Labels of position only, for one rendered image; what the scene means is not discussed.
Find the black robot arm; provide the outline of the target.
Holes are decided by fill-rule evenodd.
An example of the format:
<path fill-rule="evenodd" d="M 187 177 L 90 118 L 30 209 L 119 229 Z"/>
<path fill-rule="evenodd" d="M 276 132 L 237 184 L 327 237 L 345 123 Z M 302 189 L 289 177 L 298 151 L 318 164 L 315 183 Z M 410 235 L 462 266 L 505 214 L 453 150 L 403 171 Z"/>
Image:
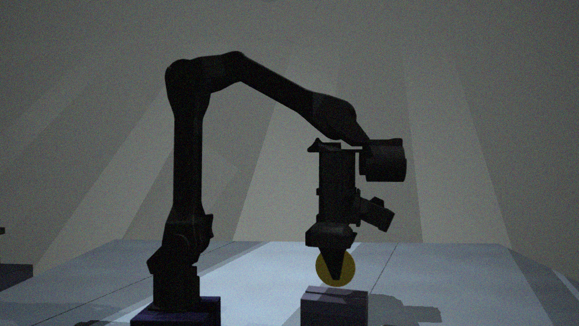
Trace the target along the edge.
<path fill-rule="evenodd" d="M 205 215 L 201 203 L 202 120 L 210 94 L 239 81 L 294 110 L 327 138 L 362 146 L 341 149 L 340 142 L 316 138 L 307 151 L 319 152 L 319 181 L 355 182 L 356 152 L 359 174 L 366 181 L 404 182 L 406 178 L 402 138 L 370 140 L 346 100 L 308 90 L 238 51 L 173 62 L 165 72 L 174 113 L 173 206 L 162 246 L 146 261 L 153 274 L 153 304 L 148 311 L 186 313 L 202 300 L 200 276 L 193 264 L 214 237 L 213 214 Z M 395 213 L 384 207 L 382 199 L 360 195 L 357 188 L 350 223 L 361 219 L 387 232 Z"/>

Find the gold coin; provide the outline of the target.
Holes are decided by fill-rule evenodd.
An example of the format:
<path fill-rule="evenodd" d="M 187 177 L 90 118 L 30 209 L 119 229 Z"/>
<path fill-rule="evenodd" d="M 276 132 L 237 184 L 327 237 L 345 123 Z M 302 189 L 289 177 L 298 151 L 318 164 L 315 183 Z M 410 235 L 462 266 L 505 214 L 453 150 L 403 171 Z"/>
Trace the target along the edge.
<path fill-rule="evenodd" d="M 340 275 L 340 280 L 333 280 L 329 271 L 327 270 L 327 266 L 325 261 L 320 253 L 316 259 L 316 272 L 319 278 L 324 281 L 327 285 L 334 286 L 334 287 L 341 287 L 348 284 L 355 275 L 355 262 L 353 257 L 351 257 L 350 253 L 345 251 L 344 260 L 342 265 L 342 271 Z"/>

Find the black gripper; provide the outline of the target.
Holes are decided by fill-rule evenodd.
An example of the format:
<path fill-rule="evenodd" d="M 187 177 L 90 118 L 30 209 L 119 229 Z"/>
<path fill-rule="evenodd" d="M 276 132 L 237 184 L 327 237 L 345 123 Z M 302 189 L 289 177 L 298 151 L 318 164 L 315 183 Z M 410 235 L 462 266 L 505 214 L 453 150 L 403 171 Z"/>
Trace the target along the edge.
<path fill-rule="evenodd" d="M 340 280 L 344 254 L 357 236 L 350 223 L 351 208 L 356 193 L 355 182 L 331 183 L 319 181 L 319 214 L 316 223 L 305 232 L 305 246 L 318 247 L 333 280 Z"/>

